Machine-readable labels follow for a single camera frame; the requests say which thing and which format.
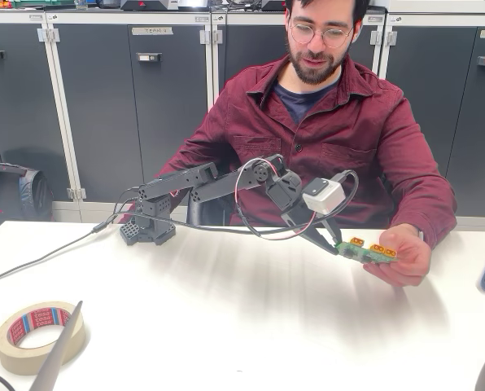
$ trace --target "shirt pocket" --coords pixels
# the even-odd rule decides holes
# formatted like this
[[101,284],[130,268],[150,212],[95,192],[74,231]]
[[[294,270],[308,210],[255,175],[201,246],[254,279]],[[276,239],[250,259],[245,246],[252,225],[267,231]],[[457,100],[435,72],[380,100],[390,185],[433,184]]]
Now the shirt pocket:
[[371,176],[374,175],[376,151],[358,151],[341,145],[323,143],[319,168],[322,175],[329,179],[345,169],[352,169],[359,177]]
[[256,157],[268,157],[281,153],[281,139],[277,137],[234,136],[234,150],[241,164]]

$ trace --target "black robotic arm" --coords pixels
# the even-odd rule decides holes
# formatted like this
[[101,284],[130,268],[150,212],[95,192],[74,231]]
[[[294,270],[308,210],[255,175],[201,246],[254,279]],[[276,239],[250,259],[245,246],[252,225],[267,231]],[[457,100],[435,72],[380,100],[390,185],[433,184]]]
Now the black robotic arm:
[[[250,160],[237,171],[223,176],[218,176],[216,166],[208,163],[193,169],[161,175],[140,186],[136,212],[143,213],[146,217],[132,217],[121,227],[121,235],[129,245],[137,242],[162,244],[176,234],[176,227],[171,222],[158,221],[150,217],[170,219],[171,193],[191,188],[191,201],[205,202],[234,193],[236,183],[238,190],[265,186],[266,194],[280,209],[281,218],[288,226],[302,225],[312,220],[316,212],[307,206],[303,193],[308,191],[311,196],[316,195],[328,186],[327,180],[317,178],[303,189],[299,175],[286,167],[281,155]],[[239,207],[238,211],[247,224]],[[322,223],[335,244],[340,244],[342,235],[334,219],[328,217]],[[300,235],[330,253],[339,253],[314,226],[309,226]]]

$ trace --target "beige tape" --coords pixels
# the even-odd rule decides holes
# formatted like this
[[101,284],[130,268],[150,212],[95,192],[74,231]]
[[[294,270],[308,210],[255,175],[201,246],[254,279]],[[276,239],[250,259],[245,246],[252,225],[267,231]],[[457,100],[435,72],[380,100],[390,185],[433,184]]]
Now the beige tape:
[[[16,375],[36,375],[55,342],[33,349],[20,348],[20,341],[28,332],[42,326],[65,326],[75,306],[62,301],[48,301],[31,305],[12,315],[0,327],[0,362]],[[85,342],[85,327],[80,313],[63,363],[76,356]]]

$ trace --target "dark hair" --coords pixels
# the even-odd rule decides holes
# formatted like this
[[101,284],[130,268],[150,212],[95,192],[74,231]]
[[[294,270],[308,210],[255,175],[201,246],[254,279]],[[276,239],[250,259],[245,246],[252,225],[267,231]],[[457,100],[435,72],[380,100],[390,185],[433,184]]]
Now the dark hair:
[[[306,7],[313,0],[286,0],[286,9],[290,12],[293,2],[300,1],[300,6],[302,8]],[[365,13],[367,12],[367,7],[369,6],[370,0],[355,0],[355,9],[353,10],[353,24],[359,20],[364,19]]]

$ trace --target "navy t-shirt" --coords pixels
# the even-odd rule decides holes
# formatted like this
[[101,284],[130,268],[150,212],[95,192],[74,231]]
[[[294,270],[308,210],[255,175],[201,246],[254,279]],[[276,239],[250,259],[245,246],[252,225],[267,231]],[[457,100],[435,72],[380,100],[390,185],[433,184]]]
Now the navy t-shirt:
[[336,87],[337,81],[319,91],[308,92],[305,94],[291,92],[279,85],[278,81],[275,81],[273,91],[284,103],[284,106],[286,106],[291,118],[293,118],[293,121],[298,124],[304,118],[306,112],[308,112],[309,109],[315,105],[315,103],[322,99],[322,97],[330,90]]

